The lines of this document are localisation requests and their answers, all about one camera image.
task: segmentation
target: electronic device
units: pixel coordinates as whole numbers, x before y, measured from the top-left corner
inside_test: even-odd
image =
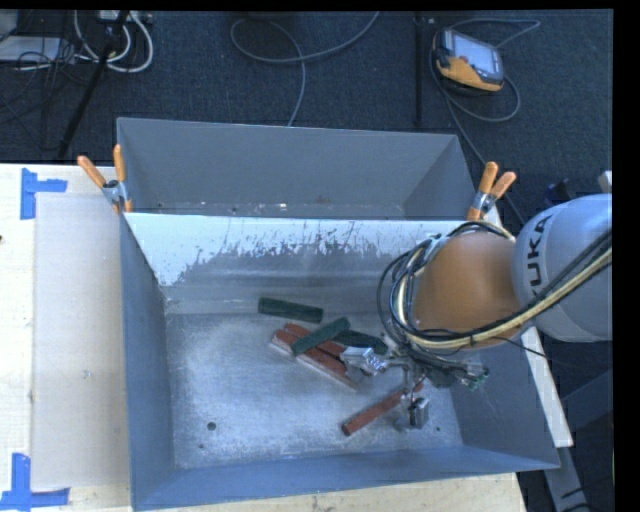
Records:
[[[500,52],[488,43],[446,29],[434,36],[433,56],[438,72],[461,88],[495,92],[504,85]]]

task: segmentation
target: white cable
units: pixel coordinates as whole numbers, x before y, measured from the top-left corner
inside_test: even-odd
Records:
[[[74,28],[76,30],[76,35],[78,36],[78,39],[80,39],[80,41],[82,42],[82,48],[90,55],[90,57],[87,57],[86,55],[77,54],[76,57],[78,59],[82,59],[82,60],[90,60],[90,61],[93,61],[93,62],[98,62],[100,60],[100,57],[87,44],[87,42],[86,42],[86,40],[84,38],[84,34],[80,30],[80,25],[78,25],[78,10],[77,9],[74,9],[74,11],[73,11],[73,26],[74,26]],[[125,46],[125,49],[120,53],[120,55],[116,55],[115,57],[111,57],[111,58],[107,59],[107,63],[116,62],[116,61],[126,57],[127,53],[129,53],[129,50],[131,49],[131,34],[129,34],[129,30],[127,29],[127,27],[122,27],[122,29],[123,29],[124,35],[125,35],[125,37],[127,39],[127,44]]]
[[[109,69],[111,69],[113,71],[117,71],[119,73],[139,73],[140,71],[144,71],[145,69],[147,69],[151,65],[151,62],[153,61],[153,41],[151,39],[151,34],[149,34],[149,31],[147,30],[147,27],[145,27],[144,24],[140,21],[140,18],[136,13],[131,12],[129,14],[129,16],[134,21],[134,23],[138,26],[140,31],[144,34],[144,37],[145,37],[145,39],[147,41],[147,46],[149,48],[149,55],[147,55],[147,59],[144,61],[144,63],[142,63],[140,66],[135,67],[135,68],[125,68],[125,67],[116,66],[115,64],[113,64],[113,62],[124,58],[129,53],[129,51],[131,50],[131,35],[129,34],[129,30],[127,29],[127,27],[122,27],[123,31],[124,31],[124,34],[125,34],[125,37],[127,38],[126,48],[119,55],[116,55],[115,57],[112,57],[112,58],[107,60],[107,67]],[[82,47],[91,56],[91,58],[89,58],[89,57],[86,57],[84,55],[79,55],[78,58],[85,59],[85,60],[91,60],[93,62],[98,62],[100,60],[100,58],[89,47],[89,45],[86,43],[86,41],[84,40],[84,36],[82,35],[82,32],[80,31],[80,27],[78,25],[78,11],[77,10],[74,11],[74,25],[75,25],[75,28],[76,28],[76,34],[78,35],[78,38],[82,41]]]

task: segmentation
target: black carpet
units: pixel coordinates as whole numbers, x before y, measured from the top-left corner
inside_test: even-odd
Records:
[[[145,24],[153,41],[151,64],[134,73],[106,69],[62,156],[61,140],[96,64],[75,59],[19,71],[31,63],[0,63],[0,162],[73,164],[86,154],[111,165],[118,117],[455,133],[474,183],[486,160],[517,173],[498,203],[514,234],[558,199],[555,185],[566,185],[560,199],[599,193],[599,176],[612,168],[612,9],[429,11],[417,17],[383,11],[375,18],[373,12],[151,14]],[[434,33],[464,20],[474,23],[458,30],[494,46],[539,22],[500,46],[508,78],[501,91],[469,94],[434,79],[427,61]],[[300,62],[265,62],[295,58],[296,45],[304,55],[339,47],[370,22],[353,44],[306,61],[304,70]],[[107,38],[96,11],[80,11],[78,26],[99,54]],[[127,26],[132,49],[112,63],[123,69],[143,65],[149,55],[143,32]],[[237,44],[262,60],[234,45],[234,26]],[[80,47],[73,11],[21,10],[16,33],[62,35],[72,50]],[[416,52],[424,53],[423,66],[417,66]],[[561,397],[612,367],[611,342],[567,344],[545,337],[544,346],[558,361],[551,367]],[[591,509],[613,510],[613,419],[602,418],[575,433],[572,455]],[[519,476],[529,510],[553,510],[543,475]]]

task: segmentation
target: wire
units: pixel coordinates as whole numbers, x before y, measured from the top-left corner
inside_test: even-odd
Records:
[[[320,52],[311,53],[309,55],[299,55],[298,57],[274,59],[274,58],[270,58],[270,57],[262,57],[260,55],[256,55],[256,54],[251,53],[251,52],[245,50],[244,48],[242,48],[242,46],[240,46],[240,44],[236,40],[235,30],[236,30],[236,27],[238,25],[240,25],[241,23],[244,23],[246,21],[245,18],[241,18],[241,19],[237,20],[231,26],[231,41],[233,42],[234,46],[238,50],[240,50],[242,53],[244,53],[247,57],[251,57],[252,59],[259,60],[261,62],[266,62],[268,64],[292,64],[292,63],[295,63],[295,62],[308,61],[308,60],[311,60],[311,59],[324,57],[326,55],[338,52],[338,51],[340,51],[340,50],[352,45],[353,43],[355,43],[358,39],[360,39],[362,36],[364,36],[369,31],[369,29],[375,23],[376,19],[378,19],[378,16],[380,16],[380,11],[376,11],[376,13],[373,15],[373,17],[369,21],[369,23],[367,23],[367,25],[358,34],[356,34],[354,37],[352,37],[351,39],[349,39],[345,43],[339,44],[338,46],[334,46],[333,48],[329,48],[328,50],[322,50]]]
[[[471,23],[505,23],[505,24],[531,23],[532,24],[530,27],[527,27],[527,28],[521,30],[520,32],[517,32],[517,33],[511,35],[510,37],[504,39],[503,41],[501,41],[500,43],[498,43],[495,46],[496,48],[501,48],[502,46],[504,46],[508,42],[512,41],[516,37],[519,37],[519,36],[521,36],[523,34],[526,34],[527,32],[529,32],[529,31],[531,31],[531,30],[533,30],[533,29],[535,29],[535,28],[540,26],[540,21],[538,21],[538,20],[504,20],[504,19],[500,19],[500,18],[474,18],[474,19],[459,21],[457,23],[454,23],[453,25],[450,25],[449,28],[459,27],[461,25],[468,25],[468,24],[471,24]],[[457,109],[461,110],[462,112],[464,112],[468,116],[473,117],[475,119],[478,119],[480,121],[485,121],[485,122],[490,122],[490,123],[502,123],[502,122],[506,122],[506,121],[509,121],[509,120],[513,119],[518,114],[518,112],[520,111],[520,106],[521,106],[520,92],[519,92],[518,88],[516,87],[515,83],[507,75],[504,75],[505,82],[509,85],[509,87],[512,89],[512,91],[513,91],[513,93],[515,95],[515,106],[513,107],[513,110],[511,111],[511,113],[507,114],[505,116],[502,116],[502,117],[495,117],[495,118],[485,117],[485,116],[481,116],[479,114],[476,114],[476,113],[470,111],[469,109],[465,108],[464,106],[462,106],[459,102],[457,102],[452,97],[452,95],[449,94],[449,92],[445,89],[445,87],[442,85],[441,81],[438,80],[438,78],[436,77],[436,74],[435,74],[435,70],[433,68],[432,55],[433,55],[433,49],[430,47],[429,48],[429,62],[430,62],[429,69],[431,71],[431,75],[432,75],[436,85],[438,86],[438,88],[440,89],[440,91],[442,92],[442,94],[445,97],[447,107],[449,109],[449,112],[451,113],[451,117],[453,118],[453,121],[456,124],[456,127],[461,132],[463,138],[465,139],[467,144],[469,144],[471,150],[476,155],[478,160],[480,160],[482,165],[486,165],[487,161],[482,157],[482,155],[480,154],[478,149],[471,142],[471,139],[469,138],[467,133],[462,128],[462,125],[460,124],[460,121],[458,120],[458,117],[456,116],[456,113],[455,113],[455,111],[453,109],[453,106],[455,106]],[[511,200],[511,197],[509,196],[509,194],[505,193],[503,198],[507,202],[507,204],[509,205],[509,207],[511,208],[511,210],[513,211],[515,216],[518,218],[518,222],[520,222],[520,225],[524,226],[525,220],[522,217],[522,215],[521,215],[520,211],[518,210],[518,208],[516,207],[516,205]]]
[[[153,53],[154,53],[153,40],[151,39],[151,34],[147,30],[147,27],[145,27],[144,23],[142,23],[140,21],[140,17],[136,13],[131,12],[131,13],[129,13],[128,17],[133,20],[133,22],[137,25],[137,27],[140,29],[140,31],[144,35],[145,41],[147,43],[147,48],[148,48],[147,58],[140,66],[137,66],[137,67],[122,67],[122,66],[117,66],[117,65],[113,64],[114,62],[122,60],[124,57],[126,57],[129,54],[129,51],[131,50],[131,46],[132,46],[132,44],[131,44],[131,34],[129,33],[129,29],[126,26],[123,26],[122,27],[122,33],[124,34],[124,36],[126,38],[125,48],[119,54],[117,54],[117,55],[115,55],[113,57],[109,57],[107,59],[107,67],[109,69],[111,69],[113,71],[117,71],[119,73],[139,73],[141,71],[146,70],[151,65],[151,63],[153,61]],[[80,29],[80,25],[78,24],[78,11],[77,11],[77,9],[73,11],[73,24],[74,24],[74,28],[75,28],[75,31],[76,31],[76,35],[78,36],[78,39],[80,39],[80,41],[82,43],[82,49],[89,54],[88,57],[86,55],[82,55],[82,54],[78,54],[77,57],[79,59],[89,60],[89,61],[96,62],[96,63],[99,62],[99,60],[100,60],[99,55],[96,52],[93,51],[91,46],[89,46],[84,34],[82,33],[82,30]]]
[[[494,230],[494,232],[502,233],[504,236],[508,234],[508,231],[491,225],[486,221],[476,221],[461,224],[449,233],[448,238],[465,231],[477,229]],[[423,348],[436,350],[443,348],[455,349],[467,346],[473,347],[479,342],[496,338],[496,336],[508,330],[520,328],[524,323],[546,311],[596,274],[606,269],[612,262],[611,230],[609,229],[589,244],[558,276],[549,282],[544,290],[537,294],[536,297],[521,310],[481,328],[472,329],[467,332],[451,333],[443,329],[419,330],[408,315],[411,307],[411,283],[413,277],[433,259],[436,254],[436,251],[433,249],[433,244],[427,245],[425,242],[422,242],[412,251],[394,260],[395,268],[392,274],[393,282],[389,294],[389,308],[393,323],[403,331],[410,341]],[[380,281],[386,278],[391,268],[392,267],[388,267],[388,269],[383,272]],[[569,278],[568,276],[576,270],[577,273]],[[379,282],[378,291],[380,291],[381,288],[382,284]]]
[[[306,87],[306,82],[307,82],[307,71],[306,71],[306,67],[305,67],[305,63],[311,59],[316,59],[316,58],[320,58],[320,57],[324,57],[326,55],[330,55],[332,53],[338,52],[344,48],[347,48],[348,46],[352,45],[353,43],[355,43],[358,39],[360,39],[362,36],[364,36],[369,29],[371,28],[371,26],[373,25],[373,23],[376,21],[376,19],[378,18],[378,16],[380,15],[380,11],[377,11],[373,17],[371,18],[371,20],[369,21],[369,23],[367,23],[367,25],[365,26],[364,29],[362,29],[358,34],[356,34],[354,37],[352,37],[351,39],[349,39],[348,41],[346,41],[345,43],[342,43],[338,46],[334,46],[333,48],[330,48],[328,50],[323,50],[321,52],[316,52],[316,53],[312,53],[309,55],[303,55],[302,54],[302,50],[300,49],[300,46],[298,45],[298,43],[296,42],[296,40],[294,39],[294,37],[287,32],[282,26],[280,26],[279,24],[277,24],[274,21],[267,21],[267,23],[269,23],[269,25],[271,25],[272,27],[278,29],[280,32],[282,32],[285,36],[287,36],[287,38],[289,39],[289,41],[291,41],[291,43],[293,44],[293,46],[296,49],[296,52],[298,53],[297,57],[291,57],[291,58],[281,58],[281,59],[276,59],[276,58],[269,58],[269,57],[262,57],[260,55],[256,55],[254,53],[249,52],[248,50],[244,49],[237,41],[236,36],[235,36],[235,31],[236,28],[241,25],[242,23],[245,23],[247,20],[246,18],[240,18],[239,20],[236,20],[233,25],[231,25],[231,30],[230,30],[230,37],[231,37],[231,41],[233,43],[233,45],[244,55],[246,55],[247,57],[250,57],[254,60],[260,61],[260,62],[265,62],[267,64],[294,64],[296,62],[300,63],[301,66],[301,70],[302,70],[302,84],[300,86],[300,93],[298,94],[298,101],[296,102],[296,106],[293,109],[293,113],[291,114],[289,121],[287,122],[287,126],[293,126],[293,123],[296,119],[296,116],[298,115],[298,111],[300,109],[300,105],[302,104],[302,99],[304,97],[304,92],[305,92],[305,87]]]

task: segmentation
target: blue tape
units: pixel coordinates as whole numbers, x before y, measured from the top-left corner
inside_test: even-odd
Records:
[[[11,490],[0,496],[0,510],[30,512],[32,507],[66,505],[69,489],[51,492],[31,492],[31,459],[21,453],[12,455]]]
[[[36,216],[36,192],[64,192],[65,180],[38,181],[38,174],[26,167],[22,168],[22,192],[20,201],[20,219],[33,219]]]

